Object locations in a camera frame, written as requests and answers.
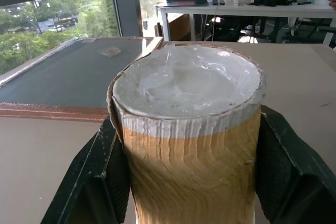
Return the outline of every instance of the corrugated cardboard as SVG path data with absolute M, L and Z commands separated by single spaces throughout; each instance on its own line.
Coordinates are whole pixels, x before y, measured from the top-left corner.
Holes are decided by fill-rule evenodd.
M 263 73 L 254 95 L 232 110 L 164 120 L 118 104 L 113 86 L 122 75 L 109 87 L 109 113 L 130 165 L 139 223 L 252 223 Z

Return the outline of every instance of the clear plastic film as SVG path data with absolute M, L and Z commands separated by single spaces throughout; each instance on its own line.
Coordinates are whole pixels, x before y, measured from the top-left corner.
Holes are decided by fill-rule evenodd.
M 232 50 L 166 46 L 134 62 L 113 94 L 129 112 L 160 118 L 220 114 L 246 102 L 260 71 Z

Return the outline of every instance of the white desk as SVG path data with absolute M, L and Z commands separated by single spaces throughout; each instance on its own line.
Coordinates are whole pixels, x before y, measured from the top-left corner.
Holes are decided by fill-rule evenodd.
M 170 40 L 169 25 L 167 20 L 168 13 L 183 13 L 190 16 L 191 41 L 196 40 L 194 14 L 208 15 L 231 15 L 231 16 L 260 16 L 260 17 L 286 17 L 289 26 L 293 26 L 296 18 L 332 18 L 331 27 L 336 27 L 336 11 L 329 6 L 321 5 L 291 5 L 291 6 L 215 6 L 212 0 L 209 0 L 208 6 L 177 6 L 165 7 L 164 4 L 158 4 L 161 11 L 163 22 L 164 40 Z M 329 45 L 332 38 L 331 33 L 327 33 L 324 38 L 324 44 Z

